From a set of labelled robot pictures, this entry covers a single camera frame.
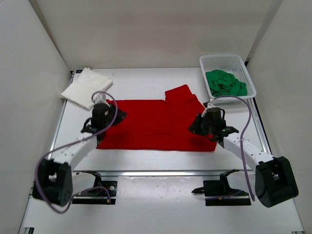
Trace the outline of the red t shirt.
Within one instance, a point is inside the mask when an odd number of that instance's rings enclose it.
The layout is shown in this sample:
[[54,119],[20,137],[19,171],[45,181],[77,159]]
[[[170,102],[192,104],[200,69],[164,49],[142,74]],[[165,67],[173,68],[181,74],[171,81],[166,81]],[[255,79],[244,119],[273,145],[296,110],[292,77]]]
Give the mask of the red t shirt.
[[165,91],[165,99],[117,100],[127,115],[106,131],[98,149],[213,152],[216,143],[191,133],[204,107],[188,85]]

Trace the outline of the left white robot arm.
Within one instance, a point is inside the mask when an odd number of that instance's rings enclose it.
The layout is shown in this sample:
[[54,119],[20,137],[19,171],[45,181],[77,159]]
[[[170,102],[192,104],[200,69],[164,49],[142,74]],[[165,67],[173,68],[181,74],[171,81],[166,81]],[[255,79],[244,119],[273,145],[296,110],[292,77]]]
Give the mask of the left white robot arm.
[[43,156],[39,160],[32,197],[46,202],[52,209],[57,205],[69,207],[74,197],[81,195],[104,195],[110,203],[109,188],[103,186],[100,173],[90,170],[75,173],[74,169],[104,140],[106,131],[125,117],[126,113],[115,101],[95,104],[77,139],[52,150],[56,157]]

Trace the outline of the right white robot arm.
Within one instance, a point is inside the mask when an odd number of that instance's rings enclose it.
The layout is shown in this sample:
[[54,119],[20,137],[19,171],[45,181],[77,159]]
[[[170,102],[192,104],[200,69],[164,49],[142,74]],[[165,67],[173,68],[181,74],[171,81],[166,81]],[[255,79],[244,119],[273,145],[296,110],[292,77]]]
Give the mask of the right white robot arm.
[[240,158],[244,167],[253,171],[252,175],[238,169],[223,172],[212,185],[194,189],[194,194],[205,194],[210,199],[223,199],[246,192],[256,195],[267,208],[299,195],[289,160],[283,156],[275,157],[252,145],[236,128],[226,124],[223,109],[212,107],[197,114],[189,131],[216,142]]

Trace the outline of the white t shirt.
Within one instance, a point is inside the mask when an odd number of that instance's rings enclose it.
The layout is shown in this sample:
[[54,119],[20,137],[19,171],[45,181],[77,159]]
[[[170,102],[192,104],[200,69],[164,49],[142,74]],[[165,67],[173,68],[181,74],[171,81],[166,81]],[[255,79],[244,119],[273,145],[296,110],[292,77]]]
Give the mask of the white t shirt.
[[93,100],[99,96],[92,95],[96,91],[106,91],[113,81],[90,68],[84,68],[78,78],[60,94],[60,97],[69,100],[80,107],[90,111],[94,106]]

